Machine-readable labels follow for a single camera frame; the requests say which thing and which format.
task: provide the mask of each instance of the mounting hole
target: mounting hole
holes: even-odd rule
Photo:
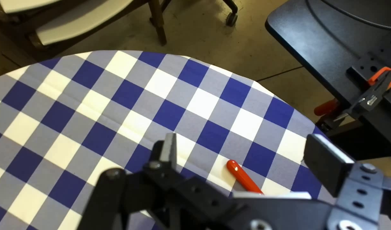
[[[378,67],[372,66],[371,67],[371,72],[376,73],[378,72]]]
[[[217,200],[211,200],[210,206],[219,206],[219,202]]]
[[[361,202],[353,202],[352,205],[357,209],[365,209],[365,205]]]
[[[362,196],[367,195],[367,192],[365,190],[358,190],[358,193],[362,195]]]
[[[251,230],[273,230],[273,227],[265,220],[254,220],[250,223]]]
[[[192,188],[192,192],[194,192],[194,193],[200,193],[200,192],[201,192],[201,188],[194,187],[194,188]]]
[[[362,230],[362,228],[351,220],[342,220],[338,225],[339,230]]]

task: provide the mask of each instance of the table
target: table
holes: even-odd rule
[[[268,195],[328,197],[302,164],[320,131],[257,82],[186,57],[95,52],[0,77],[0,229],[75,229],[99,176],[140,172],[172,132],[182,174],[226,195],[241,190],[234,159]]]
[[[384,8],[391,0],[332,2],[370,21],[391,25],[391,8]],[[391,35],[348,18],[321,0],[291,0],[272,13],[266,27],[347,108],[362,94],[347,70]],[[361,122],[369,130],[362,133],[374,133],[371,139],[381,139],[388,144],[381,146],[390,146],[391,151],[391,113],[388,109],[379,107]]]

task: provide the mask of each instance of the black machine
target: black machine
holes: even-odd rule
[[[391,156],[391,89],[369,82],[391,68],[391,0],[287,2],[269,16],[266,29],[334,95],[339,108],[333,122],[339,112],[358,122],[338,127],[323,118],[318,127],[357,160]],[[361,105],[370,101],[364,100],[370,90],[378,101]]]
[[[353,163],[323,136],[309,136],[305,162],[335,205],[316,200],[228,199],[208,183],[176,172],[176,135],[154,146],[141,173],[102,174],[79,229],[127,229],[130,215],[148,210],[164,229],[379,229],[391,219],[391,178],[370,164]]]

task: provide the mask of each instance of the floor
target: floor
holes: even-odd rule
[[[144,7],[65,54],[118,49],[192,57],[260,82],[316,121],[314,108],[333,96],[265,29],[269,15],[284,0],[236,3],[236,29],[224,24],[231,11],[223,0],[173,0],[164,15],[167,47],[158,43],[150,9]]]

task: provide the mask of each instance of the round table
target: round table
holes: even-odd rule
[[[229,159],[266,195],[324,193],[302,163],[319,131],[257,82],[186,57],[95,52],[0,77],[0,229],[76,229],[99,176],[140,172],[172,132],[182,174],[226,195],[242,191]]]

